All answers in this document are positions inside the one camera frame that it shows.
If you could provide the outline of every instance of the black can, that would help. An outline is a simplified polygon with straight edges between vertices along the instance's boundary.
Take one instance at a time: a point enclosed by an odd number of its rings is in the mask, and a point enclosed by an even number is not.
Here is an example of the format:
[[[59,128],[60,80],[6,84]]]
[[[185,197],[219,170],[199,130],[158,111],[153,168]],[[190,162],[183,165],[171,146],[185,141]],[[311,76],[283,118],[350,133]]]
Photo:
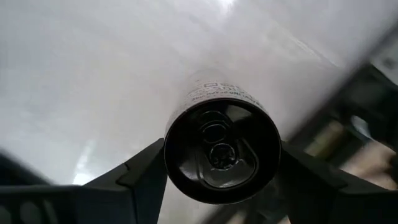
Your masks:
[[[246,200],[277,171],[277,128],[257,100],[218,72],[205,70],[193,79],[167,125],[169,177],[200,202]]]

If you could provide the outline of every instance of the blurred background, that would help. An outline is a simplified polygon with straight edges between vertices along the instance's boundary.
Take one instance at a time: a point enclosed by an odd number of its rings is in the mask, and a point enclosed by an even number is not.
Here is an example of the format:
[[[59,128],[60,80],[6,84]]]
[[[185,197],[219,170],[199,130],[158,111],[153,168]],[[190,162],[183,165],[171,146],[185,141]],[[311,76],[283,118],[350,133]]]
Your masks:
[[[164,136],[183,80],[217,68],[298,150],[396,189],[398,1],[0,2],[1,183],[85,184]],[[159,223],[279,223],[168,181]]]

